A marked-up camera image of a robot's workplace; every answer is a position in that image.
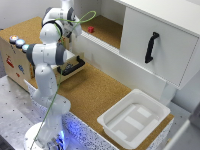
cabinet handle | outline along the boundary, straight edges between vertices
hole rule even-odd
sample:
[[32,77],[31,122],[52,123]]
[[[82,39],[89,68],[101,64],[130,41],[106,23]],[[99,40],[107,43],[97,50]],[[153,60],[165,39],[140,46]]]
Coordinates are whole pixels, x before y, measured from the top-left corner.
[[[63,76],[67,76],[67,75],[69,75],[70,73],[74,72],[75,70],[77,70],[77,69],[79,69],[79,68],[81,68],[82,66],[85,65],[85,62],[84,62],[79,56],[77,56],[76,59],[77,59],[77,61],[78,61],[79,63],[78,63],[76,66],[72,67],[72,68],[69,68],[69,69],[67,69],[67,70],[64,70],[64,71],[62,72],[62,75],[63,75]],[[61,74],[61,68],[60,68],[60,67],[57,68],[57,71]]]
[[154,45],[154,40],[157,39],[160,35],[156,32],[153,32],[153,36],[151,37],[151,39],[149,40],[149,45],[147,48],[147,53],[145,56],[145,63],[148,64],[149,62],[151,62],[153,60],[153,57],[151,57],[151,53],[152,53],[152,49],[153,49],[153,45]]

wooden countertop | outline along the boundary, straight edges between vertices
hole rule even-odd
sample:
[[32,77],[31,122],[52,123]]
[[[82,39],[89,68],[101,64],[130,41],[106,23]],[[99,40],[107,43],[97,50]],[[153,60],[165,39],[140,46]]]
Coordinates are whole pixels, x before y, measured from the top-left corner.
[[[36,17],[6,29],[6,32],[1,31],[0,36],[8,41],[11,35],[18,35],[28,44],[41,43],[40,30],[41,18]],[[37,87],[35,79],[31,79],[29,82]],[[82,71],[61,84],[58,94],[71,101],[70,111],[72,113],[119,149],[123,149],[104,133],[102,126],[97,123],[97,118],[130,91],[131,89],[128,87],[86,63]],[[146,149],[172,119],[173,115],[169,115],[137,150]]]

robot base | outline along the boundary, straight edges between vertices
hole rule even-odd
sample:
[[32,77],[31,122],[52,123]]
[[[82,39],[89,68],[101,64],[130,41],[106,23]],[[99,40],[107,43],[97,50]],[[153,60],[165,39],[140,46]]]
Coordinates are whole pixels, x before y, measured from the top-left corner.
[[[34,126],[32,126],[25,134],[25,138],[24,138],[24,150],[30,150],[32,143],[34,141],[34,138],[36,137],[36,134],[41,126],[42,122],[35,124]],[[32,150],[49,150],[49,148],[47,146],[42,148],[42,145],[39,142],[35,142],[33,144]]]

